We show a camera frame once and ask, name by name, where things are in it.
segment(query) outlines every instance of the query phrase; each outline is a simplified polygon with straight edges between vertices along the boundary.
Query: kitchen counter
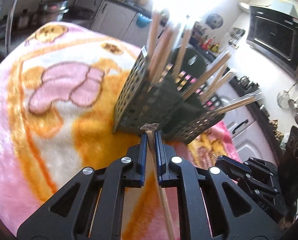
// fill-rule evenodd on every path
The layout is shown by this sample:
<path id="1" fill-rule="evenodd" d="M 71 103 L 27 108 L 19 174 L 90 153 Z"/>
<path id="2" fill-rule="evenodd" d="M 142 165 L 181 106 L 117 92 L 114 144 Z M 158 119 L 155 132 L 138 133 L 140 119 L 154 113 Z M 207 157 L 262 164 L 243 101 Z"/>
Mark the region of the kitchen counter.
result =
<path id="1" fill-rule="evenodd" d="M 210 62 L 215 60 L 215 57 L 212 56 L 211 53 L 208 53 L 207 51 L 203 50 L 200 47 L 196 47 L 196 50 L 198 51 L 199 54 L 201 54 L 203 57 L 205 57 L 206 59 L 208 59 Z M 234 77 L 229 84 L 232 86 L 232 88 L 236 91 L 236 93 L 242 97 L 248 93 L 250 93 L 249 91 L 245 90 L 239 83 L 239 80 L 237 77 Z M 267 117 L 264 116 L 264 114 L 260 111 L 259 109 L 259 104 L 257 102 L 251 103 L 246 105 L 248 111 L 250 112 L 250 114 L 253 116 L 253 118 L 258 122 L 259 126 L 262 129 L 262 132 L 264 133 L 264 135 L 267 138 L 267 142 L 270 146 L 270 149 L 273 152 L 274 158 L 277 162 L 277 164 L 279 164 L 283 153 L 279 147 L 279 143 L 277 142 L 274 134 L 273 134 L 273 128 L 272 126 L 268 123 L 269 119 Z"/>

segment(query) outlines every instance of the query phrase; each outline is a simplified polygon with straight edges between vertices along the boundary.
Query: kitchen cabinet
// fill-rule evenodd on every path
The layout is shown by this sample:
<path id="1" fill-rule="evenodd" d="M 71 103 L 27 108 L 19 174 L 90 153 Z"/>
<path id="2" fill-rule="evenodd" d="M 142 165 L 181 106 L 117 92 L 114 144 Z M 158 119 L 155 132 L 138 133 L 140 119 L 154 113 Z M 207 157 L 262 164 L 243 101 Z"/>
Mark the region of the kitchen cabinet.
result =
<path id="1" fill-rule="evenodd" d="M 101 2 L 102 0 L 78 0 L 76 6 L 87 8 L 96 12 L 100 7 Z"/>
<path id="2" fill-rule="evenodd" d="M 231 100 L 239 98 L 239 95 L 228 83 L 217 90 L 217 95 L 224 105 L 228 105 Z M 255 119 L 252 117 L 246 106 L 241 106 L 227 112 L 223 121 L 231 134 L 231 137 L 234 138 L 255 122 Z"/>
<path id="3" fill-rule="evenodd" d="M 135 15 L 129 8 L 105 2 L 91 30 L 122 40 Z"/>
<path id="4" fill-rule="evenodd" d="M 139 48 L 142 48 L 144 45 L 147 44 L 150 24 L 148 24 L 144 28 L 140 28 L 139 26 L 137 26 L 136 22 L 138 19 L 138 14 L 139 13 L 137 13 L 136 16 L 133 18 L 122 40 Z"/>
<path id="5" fill-rule="evenodd" d="M 235 136 L 232 139 L 232 142 L 242 161 L 247 160 L 249 157 L 255 157 L 272 162 L 276 165 L 275 158 L 267 139 L 257 122 L 253 122 L 241 133 Z"/>

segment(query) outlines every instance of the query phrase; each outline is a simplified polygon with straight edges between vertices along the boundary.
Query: chopstick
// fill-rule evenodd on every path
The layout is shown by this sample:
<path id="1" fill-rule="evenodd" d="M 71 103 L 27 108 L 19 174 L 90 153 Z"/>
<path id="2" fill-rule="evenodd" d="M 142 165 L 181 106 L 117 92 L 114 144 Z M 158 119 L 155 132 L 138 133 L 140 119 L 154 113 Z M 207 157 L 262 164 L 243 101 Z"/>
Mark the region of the chopstick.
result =
<path id="1" fill-rule="evenodd" d="M 187 45 L 188 45 L 189 39 L 191 37 L 191 31 L 192 31 L 191 29 L 185 29 L 184 30 L 184 37 L 182 39 L 181 47 L 179 48 L 177 59 L 176 59 L 176 62 L 175 62 L 175 66 L 173 68 L 173 72 L 172 72 L 172 75 L 171 75 L 174 80 L 176 80 L 176 78 L 178 77 L 178 75 L 180 73 L 182 61 L 184 59 L 186 49 L 187 49 Z"/>
<path id="2" fill-rule="evenodd" d="M 148 142 L 148 148 L 149 148 L 149 155 L 150 155 L 150 160 L 153 166 L 153 174 L 154 174 L 154 180 L 156 184 L 156 188 L 158 190 L 158 196 L 159 196 L 159 201 L 163 209 L 163 214 L 166 222 L 166 227 L 167 227 L 167 234 L 168 234 L 168 239 L 169 240 L 176 240 L 175 237 L 175 231 L 173 229 L 173 223 L 172 223 L 172 216 L 171 212 L 169 209 L 169 204 L 168 204 L 168 198 L 167 198 L 167 193 L 166 189 L 162 188 L 159 186 L 158 183 L 158 175 L 157 175 L 157 166 L 156 166 L 156 156 L 155 156 L 155 144 L 154 144 L 154 131 L 158 127 L 154 127 L 154 125 L 157 124 L 145 124 L 144 126 L 141 127 L 142 130 L 145 130 L 145 133 L 147 134 L 147 142 Z"/>
<path id="3" fill-rule="evenodd" d="M 220 88 L 225 82 L 232 79 L 235 75 L 235 71 L 233 69 L 229 70 L 218 82 L 215 82 L 215 80 L 212 82 L 211 85 L 208 86 L 207 90 L 200 96 L 201 101 L 207 100 L 213 93 L 215 93 L 218 88 Z"/>
<path id="4" fill-rule="evenodd" d="M 169 44 L 169 40 L 171 38 L 172 31 L 170 27 L 166 27 L 164 30 L 158 45 L 156 46 L 156 49 L 154 50 L 152 59 L 149 63 L 148 71 L 149 71 L 149 80 L 152 82 L 154 76 L 156 75 L 157 68 L 159 66 L 159 63 L 161 62 L 161 59 L 164 55 L 164 52 L 166 50 L 166 47 Z"/>
<path id="5" fill-rule="evenodd" d="M 160 48 L 160 51 L 159 51 L 160 53 L 159 55 L 161 55 L 161 57 L 158 58 L 161 60 L 157 60 L 156 67 L 154 68 L 155 69 L 154 76 L 151 80 L 152 86 L 158 83 L 161 77 L 161 74 L 166 67 L 167 59 L 170 55 L 174 38 L 175 38 L 175 29 L 172 26 L 170 26 L 166 33 L 166 40 L 164 41 L 163 44 L 161 44 L 162 47 Z"/>
<path id="6" fill-rule="evenodd" d="M 210 87 L 213 87 L 221 78 L 222 75 L 224 74 L 225 70 L 227 68 L 227 64 L 225 63 L 219 70 L 219 72 L 217 73 L 215 79 L 212 81 L 212 83 L 209 85 Z"/>
<path id="7" fill-rule="evenodd" d="M 175 232 L 173 230 L 172 216 L 171 216 L 171 212 L 169 209 L 166 189 L 160 187 L 158 184 L 157 167 L 155 165 L 156 159 L 155 159 L 154 152 L 150 154 L 150 159 L 151 159 L 152 166 L 153 166 L 154 180 L 155 180 L 156 188 L 158 190 L 160 204 L 162 205 L 163 213 L 165 216 L 168 238 L 169 238 L 169 240 L 176 240 Z"/>
<path id="8" fill-rule="evenodd" d="M 156 44 L 156 40 L 157 40 L 157 34 L 158 34 L 158 26 L 159 26 L 159 22 L 161 20 L 161 15 L 158 11 L 153 11 L 152 13 L 153 17 L 152 17 L 152 23 L 151 23 L 151 28 L 149 31 L 149 37 L 147 40 L 147 48 L 148 48 L 148 58 L 149 60 L 151 60 L 152 56 L 153 56 L 153 50 L 154 50 L 154 46 Z"/>
<path id="9" fill-rule="evenodd" d="M 246 98 L 246 99 L 240 100 L 240 101 L 238 101 L 236 103 L 233 103 L 233 104 L 230 104 L 228 106 L 221 107 L 221 108 L 215 110 L 215 112 L 217 114 L 224 114 L 224 113 L 226 113 L 228 111 L 231 111 L 231 110 L 234 110 L 234 109 L 236 109 L 238 107 L 245 106 L 247 104 L 253 103 L 253 102 L 257 101 L 257 100 L 259 100 L 258 97 L 252 96 L 250 98 Z"/>
<path id="10" fill-rule="evenodd" d="M 183 93 L 182 97 L 186 100 L 191 96 L 202 84 L 204 84 L 217 70 L 220 69 L 222 65 L 230 58 L 230 53 L 228 51 L 221 53 L 212 63 L 211 69 L 202 74 L 198 80 L 188 87 Z"/>

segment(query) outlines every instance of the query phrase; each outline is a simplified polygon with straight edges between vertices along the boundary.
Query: black plastic basket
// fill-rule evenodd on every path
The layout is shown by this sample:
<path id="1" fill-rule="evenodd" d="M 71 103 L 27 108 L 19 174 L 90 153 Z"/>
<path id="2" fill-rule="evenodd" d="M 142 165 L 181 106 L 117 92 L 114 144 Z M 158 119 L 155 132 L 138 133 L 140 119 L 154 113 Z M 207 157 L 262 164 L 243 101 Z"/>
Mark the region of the black plastic basket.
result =
<path id="1" fill-rule="evenodd" d="M 162 127 L 183 101 L 171 77 L 150 88 L 146 56 L 143 47 L 116 102 L 113 131 L 141 134 L 145 123 Z"/>
<path id="2" fill-rule="evenodd" d="M 177 53 L 178 50 L 171 57 L 171 64 Z M 195 64 L 188 64 L 195 55 Z M 187 100 L 181 96 L 206 70 L 202 57 L 194 49 L 187 49 L 176 82 L 171 77 L 172 67 L 167 67 L 163 80 L 150 89 L 147 68 L 146 51 L 142 48 L 116 102 L 114 131 L 141 134 L 140 127 L 145 123 L 159 123 L 166 141 L 177 140 L 188 144 L 224 117 L 224 114 L 210 112 L 222 106 L 217 95 L 201 103 L 198 96 L 207 88 L 207 84 L 202 85 Z"/>

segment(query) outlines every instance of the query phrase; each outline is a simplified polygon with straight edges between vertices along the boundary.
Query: fuzzy blanket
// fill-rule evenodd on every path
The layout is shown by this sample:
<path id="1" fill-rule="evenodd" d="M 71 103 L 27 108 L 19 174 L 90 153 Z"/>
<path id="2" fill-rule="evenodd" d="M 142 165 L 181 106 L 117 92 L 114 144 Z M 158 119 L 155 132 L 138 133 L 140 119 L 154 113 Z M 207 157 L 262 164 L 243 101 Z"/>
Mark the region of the fuzzy blanket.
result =
<path id="1" fill-rule="evenodd" d="M 68 23 L 38 29 L 0 64 L 0 218 L 13 233 L 85 166 L 125 156 L 139 137 L 112 134 L 113 110 L 139 48 Z M 207 169 L 239 160 L 223 122 L 177 155 Z M 122 239 L 167 239 L 151 163 L 125 195 Z M 178 231 L 176 190 L 167 190 Z"/>

